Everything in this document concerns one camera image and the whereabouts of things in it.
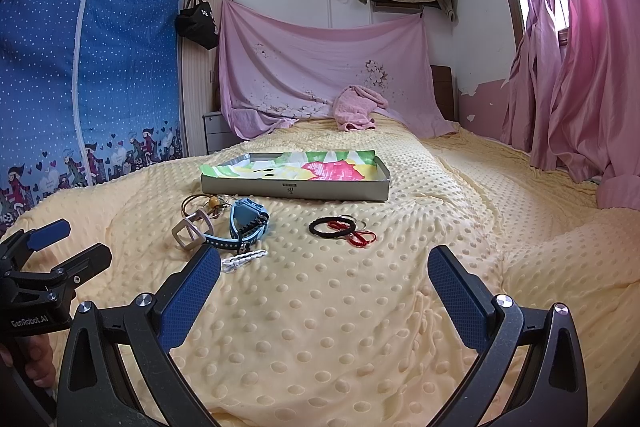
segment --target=wardrobe zipper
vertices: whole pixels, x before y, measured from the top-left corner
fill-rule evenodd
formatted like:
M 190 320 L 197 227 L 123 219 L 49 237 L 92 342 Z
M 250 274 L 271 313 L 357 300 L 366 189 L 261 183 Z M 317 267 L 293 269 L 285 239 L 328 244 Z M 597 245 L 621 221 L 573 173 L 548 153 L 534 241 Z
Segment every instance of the wardrobe zipper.
M 80 7 L 78 9 L 78 19 L 76 20 L 74 64 L 73 64 L 73 70 L 71 74 L 71 100 L 73 104 L 74 127 L 76 129 L 76 138 L 78 139 L 78 147 L 80 148 L 82 165 L 84 165 L 84 177 L 86 178 L 87 186 L 92 186 L 94 185 L 94 179 L 91 176 L 91 167 L 89 166 L 89 158 L 87 157 L 86 150 L 84 149 L 84 138 L 82 137 L 82 128 L 80 126 L 80 110 L 79 110 L 79 103 L 78 103 L 78 70 L 80 67 L 80 40 L 81 40 L 82 21 L 84 20 L 85 7 L 86 7 L 86 0 L 80 0 Z

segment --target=red string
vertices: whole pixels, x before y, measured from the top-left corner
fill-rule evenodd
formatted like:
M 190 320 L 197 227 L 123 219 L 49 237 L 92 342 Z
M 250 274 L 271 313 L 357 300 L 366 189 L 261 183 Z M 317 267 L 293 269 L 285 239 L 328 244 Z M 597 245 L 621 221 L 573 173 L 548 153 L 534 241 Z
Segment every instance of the red string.
M 334 229 L 334 230 L 346 230 L 349 228 L 349 225 L 347 225 L 346 223 L 342 223 L 340 221 L 329 221 L 327 223 L 327 226 L 330 229 Z M 369 237 L 372 237 L 373 239 L 371 240 L 366 239 L 365 235 L 369 235 Z M 367 245 L 370 245 L 375 240 L 377 240 L 378 236 L 376 236 L 376 234 L 374 232 L 371 232 L 370 230 L 360 230 L 358 232 L 353 232 L 353 233 L 350 233 L 349 235 L 346 235 L 345 238 L 354 247 L 365 248 Z

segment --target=yellow blanket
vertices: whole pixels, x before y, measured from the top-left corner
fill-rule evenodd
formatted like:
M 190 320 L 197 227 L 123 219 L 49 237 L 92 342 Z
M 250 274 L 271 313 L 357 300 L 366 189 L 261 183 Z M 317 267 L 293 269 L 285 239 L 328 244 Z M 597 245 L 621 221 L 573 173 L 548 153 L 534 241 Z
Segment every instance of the yellow blanket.
M 352 133 L 334 122 L 299 123 L 207 158 L 56 193 L 14 229 L 64 217 L 71 236 L 28 268 L 48 270 L 100 241 L 113 263 L 78 298 L 127 304 L 188 260 L 171 228 L 182 199 L 200 191 L 203 162 L 246 152 L 375 149 L 392 173 L 386 203 L 256 198 L 271 214 L 257 245 L 269 255 L 222 275 L 187 341 L 172 350 L 205 406 L 233 427 L 426 425 L 476 355 L 426 275 L 429 251 L 444 244 L 494 293 L 524 306 L 569 305 L 595 423 L 640 359 L 640 213 L 597 210 L 594 185 L 536 171 L 525 155 L 468 132 L 420 143 L 402 125 L 376 120 L 377 130 Z M 366 219 L 378 241 L 361 250 L 310 235 L 308 223 L 331 212 Z M 216 227 L 223 234 L 227 224 Z M 59 364 L 66 336 L 53 337 Z M 130 350 L 124 357 L 146 411 L 158 416 Z M 504 407 L 522 358 L 487 418 Z

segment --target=screw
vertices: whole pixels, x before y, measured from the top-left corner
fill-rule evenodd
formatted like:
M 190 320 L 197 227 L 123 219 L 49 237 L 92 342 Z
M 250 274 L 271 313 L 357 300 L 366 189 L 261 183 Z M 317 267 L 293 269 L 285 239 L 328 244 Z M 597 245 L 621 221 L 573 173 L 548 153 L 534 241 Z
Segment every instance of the screw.
M 513 306 L 513 299 L 502 293 L 495 298 L 495 301 L 501 308 L 511 308 Z
M 561 315 L 568 315 L 569 314 L 569 308 L 567 308 L 564 304 L 562 303 L 558 303 L 554 306 L 554 311 L 556 313 L 559 313 Z
M 79 305 L 78 305 L 78 311 L 80 313 L 86 313 L 87 311 L 89 311 L 91 309 L 91 301 L 82 301 Z
M 153 295 L 151 295 L 151 293 L 141 293 L 136 297 L 136 304 L 140 307 L 149 306 L 152 300 Z

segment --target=black braided hair tie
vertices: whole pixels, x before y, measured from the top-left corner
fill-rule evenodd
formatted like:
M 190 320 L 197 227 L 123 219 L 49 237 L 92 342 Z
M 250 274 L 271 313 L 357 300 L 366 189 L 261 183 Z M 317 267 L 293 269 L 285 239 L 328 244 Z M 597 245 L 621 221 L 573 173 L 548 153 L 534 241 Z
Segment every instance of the black braided hair tie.
M 349 225 L 349 228 L 344 230 L 338 230 L 338 232 L 320 232 L 316 230 L 318 225 L 322 223 L 328 223 L 330 221 L 338 221 L 340 223 L 345 223 Z M 324 237 L 325 239 L 338 239 L 340 237 L 345 237 L 346 235 L 350 235 L 351 233 L 356 231 L 356 222 L 353 219 L 348 219 L 347 217 L 342 216 L 329 216 L 329 217 L 319 217 L 314 222 L 309 225 L 309 232 L 313 235 L 317 235 L 318 237 Z

